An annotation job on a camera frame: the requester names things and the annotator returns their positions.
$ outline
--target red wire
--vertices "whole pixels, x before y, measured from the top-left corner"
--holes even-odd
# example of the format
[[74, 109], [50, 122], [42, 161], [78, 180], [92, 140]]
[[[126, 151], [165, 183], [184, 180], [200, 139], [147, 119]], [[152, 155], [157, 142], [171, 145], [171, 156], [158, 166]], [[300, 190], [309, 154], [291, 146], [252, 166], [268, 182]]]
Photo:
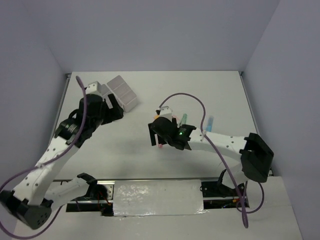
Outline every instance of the red wire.
[[101, 196], [104, 198], [104, 200], [106, 201], [106, 203], [110, 206], [111, 205], [111, 203], [104, 197], [104, 195], [101, 193], [101, 192], [99, 192], [100, 194], [101, 194]]

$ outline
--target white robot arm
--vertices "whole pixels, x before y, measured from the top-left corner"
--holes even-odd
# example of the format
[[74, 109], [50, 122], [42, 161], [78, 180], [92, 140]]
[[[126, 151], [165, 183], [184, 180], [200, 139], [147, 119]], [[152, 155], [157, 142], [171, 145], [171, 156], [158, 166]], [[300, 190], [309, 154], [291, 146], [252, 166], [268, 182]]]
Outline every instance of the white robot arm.
[[79, 174], [68, 183], [48, 190], [62, 167], [100, 125], [111, 123], [124, 116], [124, 110], [113, 94], [108, 95], [112, 108], [108, 107], [101, 95], [99, 82], [88, 85], [85, 93], [87, 99], [85, 124], [74, 146], [56, 161], [44, 165], [64, 153], [74, 140], [84, 114], [83, 98], [79, 102], [79, 108], [70, 113], [54, 132], [48, 148], [35, 165], [37, 169], [30, 172], [13, 190], [0, 192], [0, 203], [10, 214], [31, 229], [40, 228], [48, 220], [52, 211], [75, 198], [82, 196], [90, 198], [97, 196], [98, 193], [107, 196], [106, 188], [86, 173]]
[[[259, 183], [267, 181], [274, 153], [258, 134], [250, 133], [248, 137], [244, 137], [202, 132], [192, 125], [177, 126], [177, 120], [172, 117], [172, 110], [168, 106], [163, 106], [156, 112], [157, 118], [148, 125], [152, 146], [156, 145], [155, 135], [157, 135], [159, 144], [169, 144], [179, 150], [215, 153], [215, 149], [205, 138], [207, 136], [222, 155], [239, 162], [230, 168], [238, 185], [248, 180]], [[235, 188], [226, 170], [222, 171], [219, 184], [230, 189]]]

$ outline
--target white wall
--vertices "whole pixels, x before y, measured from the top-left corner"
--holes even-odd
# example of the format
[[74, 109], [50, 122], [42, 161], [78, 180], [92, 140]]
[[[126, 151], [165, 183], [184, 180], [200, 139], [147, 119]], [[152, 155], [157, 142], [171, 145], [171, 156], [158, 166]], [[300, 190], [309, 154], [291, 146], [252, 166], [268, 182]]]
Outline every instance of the white wall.
[[[31, 167], [49, 142], [65, 76], [27, 10], [0, 0], [0, 183]], [[0, 207], [11, 231], [16, 221]], [[0, 231], [0, 239], [10, 239]]]
[[281, 0], [245, 69], [304, 240], [316, 240], [320, 184], [320, 1]]
[[23, 0], [66, 72], [244, 70], [279, 0]]

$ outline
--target white table surface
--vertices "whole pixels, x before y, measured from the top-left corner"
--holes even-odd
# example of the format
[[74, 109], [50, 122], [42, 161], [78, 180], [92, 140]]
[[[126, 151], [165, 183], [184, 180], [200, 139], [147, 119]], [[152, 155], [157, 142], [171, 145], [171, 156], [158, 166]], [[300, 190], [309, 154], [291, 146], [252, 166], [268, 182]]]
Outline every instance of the white table surface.
[[[203, 101], [207, 114], [214, 116], [212, 131], [233, 136], [256, 132], [237, 71], [73, 72], [58, 123], [78, 108], [82, 98], [76, 75], [84, 85], [94, 81], [106, 84], [121, 75], [137, 94], [139, 105], [123, 119], [100, 126], [66, 163], [57, 180], [72, 179], [80, 173], [100, 180], [218, 177], [224, 167], [214, 153], [151, 146], [148, 123], [159, 104], [177, 92]], [[187, 124], [200, 126], [203, 112], [193, 98], [175, 96], [167, 103], [176, 115], [188, 114]], [[232, 159], [227, 161], [230, 166], [235, 164]]]

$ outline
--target blue marker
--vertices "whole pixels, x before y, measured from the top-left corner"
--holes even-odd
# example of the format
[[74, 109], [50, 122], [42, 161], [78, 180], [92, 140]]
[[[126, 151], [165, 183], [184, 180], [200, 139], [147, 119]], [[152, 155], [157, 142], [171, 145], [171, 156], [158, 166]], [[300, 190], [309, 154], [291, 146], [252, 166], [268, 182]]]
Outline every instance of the blue marker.
[[208, 123], [207, 123], [207, 125], [206, 125], [205, 130], [206, 130], [207, 132], [211, 132], [211, 130], [212, 130], [212, 125], [213, 125], [213, 124], [214, 124], [214, 116], [209, 116]]

